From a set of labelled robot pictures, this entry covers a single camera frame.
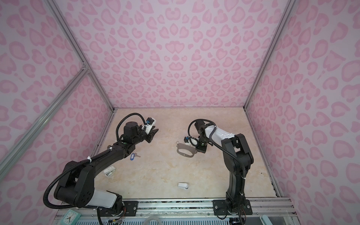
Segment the beige marble tabletop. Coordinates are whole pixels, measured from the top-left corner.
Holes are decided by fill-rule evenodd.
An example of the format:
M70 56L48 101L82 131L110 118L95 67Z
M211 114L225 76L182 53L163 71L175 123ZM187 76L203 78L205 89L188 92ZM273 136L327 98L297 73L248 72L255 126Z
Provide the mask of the beige marble tabletop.
M128 114L137 112L145 119L156 119L153 141L136 145L134 153L141 157L130 157L113 164L116 172L110 177L100 173L95 178L95 188L122 195L123 198L223 198L229 187L227 170L222 151L215 146L207 147L206 153L196 153L187 158L176 152L176 142L184 142L189 123L195 119L208 119L234 134L242 133L251 149L254 163L249 170L245 195L247 197L275 197L264 162L243 108L156 108L118 109L102 144L101 152L116 142L115 129ZM128 118L120 127L123 133L126 122L142 124L138 116ZM197 137L195 126L190 130ZM178 182L189 184L187 190L177 187Z

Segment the marble surface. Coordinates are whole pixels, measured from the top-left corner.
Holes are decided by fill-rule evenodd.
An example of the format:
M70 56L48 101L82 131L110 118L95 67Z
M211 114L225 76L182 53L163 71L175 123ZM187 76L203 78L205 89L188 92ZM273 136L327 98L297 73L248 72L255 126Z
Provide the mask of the marble surface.
M234 134L242 133L251 149L254 163L249 170L246 183L246 197L275 197L264 162L243 108L156 108L118 109L109 132L101 147L116 142L115 129L128 114L137 112L155 118L156 128L153 141L136 145L134 153L141 157L122 159L113 164L116 172L110 177L100 173L95 178L95 188L118 193L123 198L223 198L229 186L229 171L225 167L222 151L209 146L207 152L196 153L187 158L176 152L176 142L183 143L188 126L195 119L209 119L216 125ZM142 124L138 116L128 118L120 127L123 133L126 122ZM195 126L190 130L198 136ZM178 182L186 182L189 189L180 189Z

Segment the light blue object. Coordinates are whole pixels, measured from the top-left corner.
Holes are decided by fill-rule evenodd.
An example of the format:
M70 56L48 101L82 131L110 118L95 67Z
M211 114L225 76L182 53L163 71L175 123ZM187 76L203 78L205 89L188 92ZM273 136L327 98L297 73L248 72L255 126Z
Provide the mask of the light blue object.
M273 223L270 221L267 215L260 216L260 221L263 225L273 225Z
M81 213L73 210L68 210L65 216L61 220L62 225L75 225L76 221L80 218Z

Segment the pink heart pattern wallpaper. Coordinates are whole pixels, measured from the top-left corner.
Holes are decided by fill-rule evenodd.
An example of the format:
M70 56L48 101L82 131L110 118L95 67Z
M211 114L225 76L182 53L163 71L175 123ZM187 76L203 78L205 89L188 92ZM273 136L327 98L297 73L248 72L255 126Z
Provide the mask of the pink heart pattern wallpaper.
M45 189L66 163L84 160L91 154L109 113L86 76L0 183L0 224L52 222L57 210L44 206ZM59 204L53 191L50 201Z
M0 161L82 67L41 0L0 3Z
M248 113L301 224L359 224L360 1L301 0Z
M115 107L243 106L287 0L59 0Z

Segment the clock face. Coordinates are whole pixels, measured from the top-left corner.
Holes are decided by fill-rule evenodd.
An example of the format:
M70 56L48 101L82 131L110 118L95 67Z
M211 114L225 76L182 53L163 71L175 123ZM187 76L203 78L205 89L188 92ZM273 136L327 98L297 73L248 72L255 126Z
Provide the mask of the clock face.
M64 216L63 223L64 224L72 224L72 222L75 220L77 214L73 211L68 211L66 215Z

